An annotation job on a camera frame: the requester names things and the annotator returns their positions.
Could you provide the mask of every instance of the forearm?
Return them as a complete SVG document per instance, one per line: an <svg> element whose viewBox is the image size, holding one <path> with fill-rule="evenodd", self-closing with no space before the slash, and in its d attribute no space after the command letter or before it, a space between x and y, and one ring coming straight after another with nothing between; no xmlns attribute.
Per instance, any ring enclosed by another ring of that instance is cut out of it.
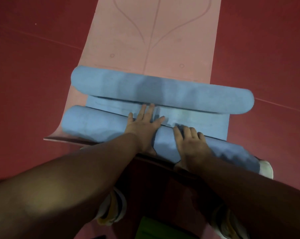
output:
<svg viewBox="0 0 300 239"><path fill-rule="evenodd" d="M135 135L124 134L52 160L0 184L0 198L7 199L0 207L24 218L25 226L81 205L98 208L138 152Z"/></svg>
<svg viewBox="0 0 300 239"><path fill-rule="evenodd" d="M299 190L213 157L200 176L255 235L300 236Z"/></svg>

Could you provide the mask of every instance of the person's left arm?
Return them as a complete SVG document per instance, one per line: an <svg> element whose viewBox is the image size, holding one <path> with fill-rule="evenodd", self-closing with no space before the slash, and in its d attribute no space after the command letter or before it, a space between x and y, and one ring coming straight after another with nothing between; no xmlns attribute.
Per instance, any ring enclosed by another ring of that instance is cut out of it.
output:
<svg viewBox="0 0 300 239"><path fill-rule="evenodd" d="M129 115L123 135L1 183L0 238L20 237L41 221L53 220L71 210L90 212L87 220L93 219L96 209L133 157L153 151L151 140L164 117L151 123L154 105L147 112L146 107L142 106L135 121L132 113Z"/></svg>

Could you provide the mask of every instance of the person's right arm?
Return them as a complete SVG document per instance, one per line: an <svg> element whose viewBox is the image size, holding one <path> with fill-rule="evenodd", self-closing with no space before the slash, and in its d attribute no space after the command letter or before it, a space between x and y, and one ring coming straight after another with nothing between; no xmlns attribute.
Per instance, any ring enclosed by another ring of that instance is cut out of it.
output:
<svg viewBox="0 0 300 239"><path fill-rule="evenodd" d="M300 191L212 156L204 135L174 128L182 167L200 176L255 238L300 238Z"/></svg>

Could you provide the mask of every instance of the pink yoga mat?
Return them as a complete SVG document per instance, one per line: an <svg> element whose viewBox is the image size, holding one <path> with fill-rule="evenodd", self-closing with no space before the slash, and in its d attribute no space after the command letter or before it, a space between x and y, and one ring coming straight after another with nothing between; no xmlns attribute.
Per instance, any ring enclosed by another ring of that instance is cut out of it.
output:
<svg viewBox="0 0 300 239"><path fill-rule="evenodd" d="M99 0L79 65L210 83L221 0ZM66 111L87 95L70 86ZM45 140L83 144L62 132Z"/></svg>

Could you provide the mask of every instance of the hand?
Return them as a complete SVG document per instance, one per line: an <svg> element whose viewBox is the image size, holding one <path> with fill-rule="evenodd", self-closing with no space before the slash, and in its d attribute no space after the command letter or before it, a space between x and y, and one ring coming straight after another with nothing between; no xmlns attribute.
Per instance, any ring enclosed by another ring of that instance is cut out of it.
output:
<svg viewBox="0 0 300 239"><path fill-rule="evenodd" d="M165 118L160 117L151 123L150 120L152 118L154 104L151 104L145 113L146 108L147 105L142 105L135 121L133 121L133 116L130 112L128 116L127 127L124 133L132 133L136 136L140 153L147 152L155 156L157 153L151 145L152 137L160 128L161 123Z"/></svg>
<svg viewBox="0 0 300 239"><path fill-rule="evenodd" d="M204 135L187 126L183 127L184 139L178 127L175 126L173 132L181 156L181 164L177 167L199 175L205 159L212 156Z"/></svg>

